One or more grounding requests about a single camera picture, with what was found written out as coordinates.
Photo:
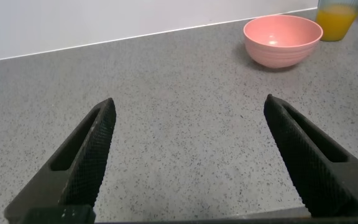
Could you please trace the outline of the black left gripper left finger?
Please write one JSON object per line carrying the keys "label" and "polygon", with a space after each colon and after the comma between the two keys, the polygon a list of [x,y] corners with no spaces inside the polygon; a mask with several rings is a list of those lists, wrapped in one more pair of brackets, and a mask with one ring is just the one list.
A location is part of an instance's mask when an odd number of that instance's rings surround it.
{"label": "black left gripper left finger", "polygon": [[96,106],[6,207],[9,223],[94,223],[116,123],[112,98]]}

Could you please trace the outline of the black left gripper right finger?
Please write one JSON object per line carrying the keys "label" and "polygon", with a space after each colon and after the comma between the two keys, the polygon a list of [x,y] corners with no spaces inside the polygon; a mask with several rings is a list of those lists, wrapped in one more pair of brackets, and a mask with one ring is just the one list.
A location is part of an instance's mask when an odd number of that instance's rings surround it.
{"label": "black left gripper right finger", "polygon": [[286,101],[264,116],[291,181],[313,217],[358,217],[358,159]]}

